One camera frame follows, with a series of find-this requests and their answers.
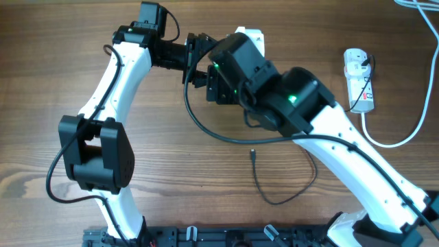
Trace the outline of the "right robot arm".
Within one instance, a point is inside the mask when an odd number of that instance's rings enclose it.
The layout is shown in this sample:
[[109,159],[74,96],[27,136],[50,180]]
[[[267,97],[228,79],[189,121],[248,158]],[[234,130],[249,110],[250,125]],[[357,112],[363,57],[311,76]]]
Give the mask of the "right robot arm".
[[336,246],[418,246],[419,225],[432,227],[438,198],[404,179],[357,131],[330,90],[310,71],[279,73],[245,34],[209,50],[228,95],[259,125],[318,158],[361,203],[327,227]]

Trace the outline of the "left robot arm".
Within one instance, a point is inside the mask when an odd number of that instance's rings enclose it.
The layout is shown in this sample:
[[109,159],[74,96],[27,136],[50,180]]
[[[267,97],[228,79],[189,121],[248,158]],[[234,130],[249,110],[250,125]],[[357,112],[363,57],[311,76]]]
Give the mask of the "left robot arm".
[[152,67],[198,77],[191,66],[216,42],[206,34],[189,34],[183,45],[166,40],[170,14],[158,3],[142,2],[137,21],[120,26],[104,47],[110,61],[90,100],[58,125],[61,149],[54,161],[62,159],[68,179],[99,203],[108,226],[100,239],[109,246],[147,246],[152,240],[129,187],[135,158],[124,129],[140,83]]

